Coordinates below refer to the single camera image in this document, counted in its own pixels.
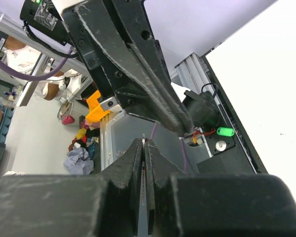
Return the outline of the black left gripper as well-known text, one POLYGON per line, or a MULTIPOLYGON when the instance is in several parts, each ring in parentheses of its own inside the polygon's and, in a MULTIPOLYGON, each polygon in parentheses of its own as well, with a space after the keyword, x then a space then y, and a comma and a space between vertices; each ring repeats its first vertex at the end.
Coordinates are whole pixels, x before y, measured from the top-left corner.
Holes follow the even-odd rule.
POLYGON ((171 86, 141 0, 79 0, 62 7, 64 26, 104 99, 134 117, 183 135, 192 120, 171 86))

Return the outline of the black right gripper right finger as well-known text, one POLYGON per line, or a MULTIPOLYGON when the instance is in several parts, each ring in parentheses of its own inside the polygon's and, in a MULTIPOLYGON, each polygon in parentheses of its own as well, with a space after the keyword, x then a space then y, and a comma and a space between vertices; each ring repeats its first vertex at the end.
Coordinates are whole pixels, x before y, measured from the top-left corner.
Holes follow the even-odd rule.
POLYGON ((154 237, 296 237, 296 202, 269 174, 185 174, 147 139, 148 233, 154 237))

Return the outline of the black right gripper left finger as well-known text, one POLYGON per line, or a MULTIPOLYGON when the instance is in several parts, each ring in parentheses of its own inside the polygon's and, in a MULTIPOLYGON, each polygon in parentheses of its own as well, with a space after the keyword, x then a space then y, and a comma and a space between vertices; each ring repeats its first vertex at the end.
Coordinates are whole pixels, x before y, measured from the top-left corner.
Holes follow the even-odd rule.
POLYGON ((0 237, 133 237, 142 140, 99 174, 0 178, 0 237))

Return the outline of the silver key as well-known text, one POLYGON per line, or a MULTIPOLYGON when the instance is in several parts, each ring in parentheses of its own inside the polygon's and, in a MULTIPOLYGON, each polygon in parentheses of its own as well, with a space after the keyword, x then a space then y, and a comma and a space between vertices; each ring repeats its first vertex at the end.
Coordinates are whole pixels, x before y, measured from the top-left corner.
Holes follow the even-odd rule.
POLYGON ((138 236, 147 237, 147 206, 146 206, 146 170, 145 170, 145 159, 143 158, 142 163, 142 177, 141 177, 141 201, 139 209, 139 223, 138 223, 138 236))

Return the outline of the green key tag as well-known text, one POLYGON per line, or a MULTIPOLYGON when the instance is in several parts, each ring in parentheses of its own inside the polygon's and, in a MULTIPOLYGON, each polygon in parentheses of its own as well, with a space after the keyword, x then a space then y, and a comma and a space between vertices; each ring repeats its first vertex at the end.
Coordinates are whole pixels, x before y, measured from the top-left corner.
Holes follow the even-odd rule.
POLYGON ((229 127, 219 127, 217 129, 217 134, 219 136, 224 136, 224 137, 232 137, 235 134, 235 131, 233 128, 229 128, 229 127))

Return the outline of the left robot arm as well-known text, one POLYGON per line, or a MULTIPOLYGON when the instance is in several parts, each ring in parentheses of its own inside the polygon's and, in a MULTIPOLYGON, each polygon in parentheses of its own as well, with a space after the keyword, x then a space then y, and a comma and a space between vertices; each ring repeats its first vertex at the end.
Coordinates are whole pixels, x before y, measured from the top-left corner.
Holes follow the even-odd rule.
POLYGON ((159 41, 141 0, 27 0, 20 19, 28 37, 47 47, 33 29, 76 50, 98 91, 90 121, 114 110, 163 125, 183 136, 195 128, 214 133, 221 121, 214 94, 175 93, 159 41))

